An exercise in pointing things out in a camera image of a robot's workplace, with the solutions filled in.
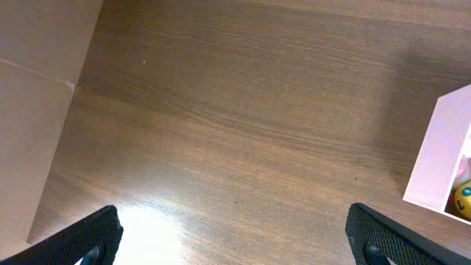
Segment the wooden surface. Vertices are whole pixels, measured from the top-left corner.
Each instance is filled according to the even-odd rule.
[[[29,241],[114,204],[117,264],[354,264],[363,202],[471,258],[471,227],[401,200],[436,99],[471,83],[470,13],[105,1]]]

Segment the open box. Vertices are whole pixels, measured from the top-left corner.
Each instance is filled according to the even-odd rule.
[[[470,136],[468,85],[438,98],[403,199],[471,225],[449,203],[461,158],[471,156]]]

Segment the yellow toy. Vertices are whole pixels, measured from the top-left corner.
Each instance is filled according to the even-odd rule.
[[[455,205],[461,214],[471,219],[471,182],[462,184],[456,189]]]

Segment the brown cardboard panel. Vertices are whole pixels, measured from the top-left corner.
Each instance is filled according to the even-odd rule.
[[[77,83],[102,0],[0,1],[0,58]]]
[[[63,82],[0,61],[0,249],[26,242],[72,96]]]

